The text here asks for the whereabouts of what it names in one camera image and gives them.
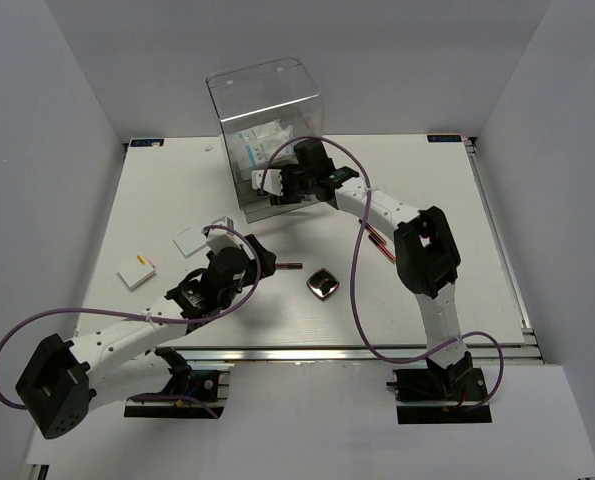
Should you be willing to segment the dark lip gloss tube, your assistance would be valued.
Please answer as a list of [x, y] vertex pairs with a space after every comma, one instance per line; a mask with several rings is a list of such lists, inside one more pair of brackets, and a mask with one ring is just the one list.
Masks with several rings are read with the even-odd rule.
[[275, 264], [276, 270], [301, 270], [303, 263], [301, 262], [280, 262]]

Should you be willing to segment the cotton pad packet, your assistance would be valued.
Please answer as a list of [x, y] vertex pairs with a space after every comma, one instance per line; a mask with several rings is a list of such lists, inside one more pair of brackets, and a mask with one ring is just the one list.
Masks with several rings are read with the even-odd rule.
[[242, 130], [235, 134], [235, 138], [252, 145], [261, 144], [271, 151], [276, 150], [281, 144], [293, 137], [293, 126], [283, 126], [279, 120], [272, 120], [264, 124]]
[[254, 169], [263, 168], [267, 164], [271, 155], [277, 150], [278, 148], [271, 151], [268, 147], [264, 147], [257, 143], [249, 145], [236, 138], [231, 145], [231, 153], [234, 161], [242, 172], [249, 172]]

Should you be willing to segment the black square compact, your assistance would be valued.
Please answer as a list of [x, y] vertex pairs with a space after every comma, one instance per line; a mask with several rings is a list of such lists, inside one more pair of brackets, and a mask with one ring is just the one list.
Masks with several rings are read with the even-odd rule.
[[307, 280], [308, 290], [319, 300], [326, 301], [339, 288], [339, 280], [326, 268], [314, 272]]

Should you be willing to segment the clear acrylic drawer organizer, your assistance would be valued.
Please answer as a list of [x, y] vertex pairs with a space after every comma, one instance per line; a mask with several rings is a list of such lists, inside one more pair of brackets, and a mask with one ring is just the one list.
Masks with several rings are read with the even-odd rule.
[[319, 87], [296, 57], [284, 57], [209, 76], [206, 85], [220, 126], [238, 205], [253, 223], [300, 206], [273, 206], [252, 187], [252, 176], [271, 156], [281, 167], [296, 161], [297, 137], [322, 135], [324, 101]]

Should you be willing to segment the red black lipstick pen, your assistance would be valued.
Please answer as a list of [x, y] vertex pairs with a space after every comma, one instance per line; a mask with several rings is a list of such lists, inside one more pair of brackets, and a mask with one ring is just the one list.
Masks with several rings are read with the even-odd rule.
[[388, 249], [387, 240], [371, 225], [359, 220], [358, 223], [365, 227], [368, 240], [388, 259], [391, 264], [396, 263], [395, 255]]

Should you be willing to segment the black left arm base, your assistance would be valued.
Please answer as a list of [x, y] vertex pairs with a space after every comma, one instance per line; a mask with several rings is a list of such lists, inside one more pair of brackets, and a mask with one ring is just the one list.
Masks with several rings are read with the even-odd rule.
[[172, 347], [160, 347], [147, 353], [153, 361], [164, 361], [166, 382], [155, 392], [127, 400], [126, 418], [217, 420], [221, 417], [230, 384], [228, 369], [193, 366]]

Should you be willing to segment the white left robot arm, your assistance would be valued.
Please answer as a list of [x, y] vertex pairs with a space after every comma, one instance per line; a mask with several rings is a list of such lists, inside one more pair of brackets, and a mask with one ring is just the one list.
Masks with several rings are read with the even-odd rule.
[[141, 313], [122, 314], [93, 334], [40, 341], [15, 390], [45, 439], [66, 435], [91, 410], [114, 401], [186, 397], [192, 369], [170, 341], [232, 312], [238, 294], [276, 270], [275, 254], [252, 234], [243, 245], [210, 250], [207, 258], [206, 267]]

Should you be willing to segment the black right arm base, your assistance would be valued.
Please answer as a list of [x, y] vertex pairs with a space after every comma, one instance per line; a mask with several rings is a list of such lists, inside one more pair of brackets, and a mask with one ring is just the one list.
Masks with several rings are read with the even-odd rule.
[[480, 368], [474, 368], [464, 380], [445, 391], [427, 369], [393, 371], [386, 388], [395, 395], [399, 425], [490, 424], [492, 414], [487, 404], [476, 407], [488, 396]]

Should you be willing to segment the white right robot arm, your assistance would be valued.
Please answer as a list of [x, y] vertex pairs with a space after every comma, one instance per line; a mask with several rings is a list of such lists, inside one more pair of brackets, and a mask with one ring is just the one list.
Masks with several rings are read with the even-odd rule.
[[325, 149], [328, 143], [314, 136], [285, 142], [279, 148], [292, 149], [295, 163], [282, 167], [268, 163], [254, 174], [253, 187], [274, 205], [296, 204], [313, 196], [392, 242], [398, 278], [420, 309], [429, 388], [440, 398], [452, 398], [465, 385], [472, 357], [462, 339], [455, 304], [461, 257], [446, 215], [438, 207], [416, 209], [381, 192], [359, 160], [350, 167], [335, 166]]

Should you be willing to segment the white square card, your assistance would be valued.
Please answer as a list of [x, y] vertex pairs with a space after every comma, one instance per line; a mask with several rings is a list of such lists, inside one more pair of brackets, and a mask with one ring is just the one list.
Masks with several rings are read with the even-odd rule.
[[184, 258], [189, 258], [206, 247], [202, 227], [190, 226], [173, 238], [173, 243]]

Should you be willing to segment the white card with yellow mark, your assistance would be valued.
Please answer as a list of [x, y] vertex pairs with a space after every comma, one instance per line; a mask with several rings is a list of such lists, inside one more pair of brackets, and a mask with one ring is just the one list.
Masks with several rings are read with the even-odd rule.
[[156, 267], [143, 255], [134, 255], [119, 266], [117, 275], [133, 291], [156, 275]]

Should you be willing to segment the blue label right corner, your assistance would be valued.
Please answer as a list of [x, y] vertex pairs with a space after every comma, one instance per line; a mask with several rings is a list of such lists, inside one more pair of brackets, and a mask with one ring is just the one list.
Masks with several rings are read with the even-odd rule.
[[462, 137], [458, 134], [428, 134], [429, 143], [462, 143]]

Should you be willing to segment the blue label corner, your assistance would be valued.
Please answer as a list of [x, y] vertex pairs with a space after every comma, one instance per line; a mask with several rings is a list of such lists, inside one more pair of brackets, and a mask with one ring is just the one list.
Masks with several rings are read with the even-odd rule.
[[458, 134], [428, 134], [429, 143], [462, 143], [462, 137]]
[[129, 143], [130, 148], [158, 148], [164, 144], [163, 138], [143, 138], [132, 139]]

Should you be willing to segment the blue label left corner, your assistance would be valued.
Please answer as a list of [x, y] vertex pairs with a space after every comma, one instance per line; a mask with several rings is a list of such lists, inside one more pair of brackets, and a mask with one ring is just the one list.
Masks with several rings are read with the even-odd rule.
[[158, 148], [164, 144], [163, 138], [143, 138], [132, 139], [129, 143], [130, 148]]

